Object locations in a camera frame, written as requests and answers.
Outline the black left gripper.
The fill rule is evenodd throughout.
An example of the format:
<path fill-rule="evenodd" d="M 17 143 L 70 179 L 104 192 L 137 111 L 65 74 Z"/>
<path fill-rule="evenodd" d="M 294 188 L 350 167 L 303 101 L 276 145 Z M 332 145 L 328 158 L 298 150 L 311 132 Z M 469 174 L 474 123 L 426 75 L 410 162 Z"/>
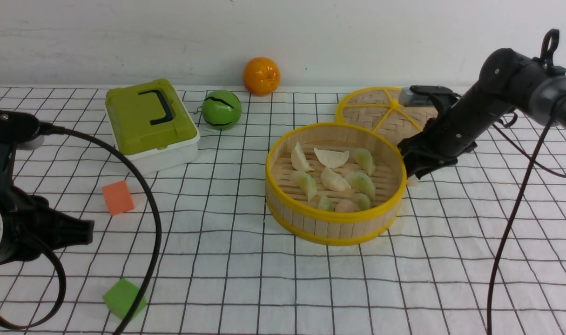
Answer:
<path fill-rule="evenodd" d="M 52 251 L 91 244 L 94 226 L 51 208 L 42 196 L 0 189 L 0 265 L 37 259 L 43 252 L 34 240 Z"/>

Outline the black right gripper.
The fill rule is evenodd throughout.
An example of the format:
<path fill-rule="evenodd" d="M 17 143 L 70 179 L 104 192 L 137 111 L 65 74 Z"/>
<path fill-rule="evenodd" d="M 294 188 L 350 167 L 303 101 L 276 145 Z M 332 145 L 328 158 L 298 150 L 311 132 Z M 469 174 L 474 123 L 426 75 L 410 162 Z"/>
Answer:
<path fill-rule="evenodd" d="M 483 116 L 467 108 L 452 107 L 430 119 L 421 132 L 398 143 L 407 176 L 420 179 L 456 165 L 461 155 L 477 148 L 475 140 L 483 131 Z"/>

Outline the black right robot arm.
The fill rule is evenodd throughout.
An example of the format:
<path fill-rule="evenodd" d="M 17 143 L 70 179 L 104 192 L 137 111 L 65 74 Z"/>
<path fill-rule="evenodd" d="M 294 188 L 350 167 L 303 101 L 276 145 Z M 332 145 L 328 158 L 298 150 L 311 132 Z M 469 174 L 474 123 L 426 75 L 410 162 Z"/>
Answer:
<path fill-rule="evenodd" d="M 462 97 L 439 86 L 413 85 L 409 91 L 411 96 L 402 95 L 400 101 L 433 106 L 438 115 L 398 144 L 408 177 L 455 165 L 460 155 L 476 148 L 481 134 L 514 110 L 542 126 L 554 120 L 566 128 L 566 70 L 510 48 L 486 59 L 478 81 Z"/>

